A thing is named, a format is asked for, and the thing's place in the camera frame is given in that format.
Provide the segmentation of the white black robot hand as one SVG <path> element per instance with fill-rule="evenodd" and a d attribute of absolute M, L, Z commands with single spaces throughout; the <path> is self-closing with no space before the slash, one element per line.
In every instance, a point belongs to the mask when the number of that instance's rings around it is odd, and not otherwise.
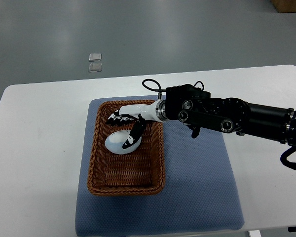
<path fill-rule="evenodd" d="M 128 149 L 138 143 L 146 128 L 146 120 L 165 122 L 165 100 L 156 100 L 152 104 L 134 104 L 122 106 L 114 111 L 108 118 L 106 124 L 125 125 L 135 121 L 127 140 L 122 145 L 123 149 Z"/>

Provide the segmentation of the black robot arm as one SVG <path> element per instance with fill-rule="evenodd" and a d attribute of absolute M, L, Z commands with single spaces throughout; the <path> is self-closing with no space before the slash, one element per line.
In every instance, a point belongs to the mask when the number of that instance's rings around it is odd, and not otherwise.
<path fill-rule="evenodd" d="M 107 124 L 122 126 L 132 121 L 178 120 L 192 131 L 201 128 L 222 133 L 252 135 L 296 147 L 296 110 L 251 104 L 239 98 L 212 98 L 210 92 L 191 84 L 168 87 L 166 98 L 151 105 L 123 106 Z"/>

